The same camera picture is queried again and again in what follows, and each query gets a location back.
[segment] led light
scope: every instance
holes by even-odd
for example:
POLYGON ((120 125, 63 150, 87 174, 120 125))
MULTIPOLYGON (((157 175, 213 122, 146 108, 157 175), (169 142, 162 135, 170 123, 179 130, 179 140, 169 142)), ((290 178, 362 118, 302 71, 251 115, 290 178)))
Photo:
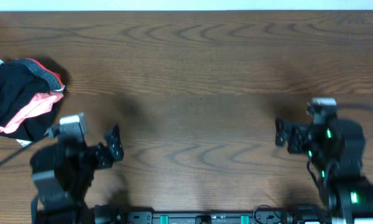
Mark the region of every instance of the led light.
POLYGON ((351 192, 351 202, 358 203, 358 194, 356 192, 351 192))
POLYGON ((330 129, 326 130, 326 134, 328 135, 328 138, 331 138, 331 131, 330 131, 330 129))

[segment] folded clothes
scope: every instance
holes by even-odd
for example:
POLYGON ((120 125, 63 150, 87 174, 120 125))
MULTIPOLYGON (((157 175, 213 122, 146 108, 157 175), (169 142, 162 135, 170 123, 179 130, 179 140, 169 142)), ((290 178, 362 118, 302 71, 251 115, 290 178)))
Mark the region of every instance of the folded clothes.
POLYGON ((55 103, 63 97, 61 93, 51 91, 62 91, 63 88, 60 75, 34 59, 0 64, 0 136, 40 140, 55 118, 55 103), (36 96, 38 93, 50 96, 42 101, 47 95, 36 96), (40 104, 30 110, 39 100, 40 104))
POLYGON ((50 93, 36 93, 29 104, 20 109, 5 127, 0 126, 0 133, 9 134, 15 132, 26 118, 33 118, 50 112, 52 105, 62 98, 62 93, 54 91, 50 93))

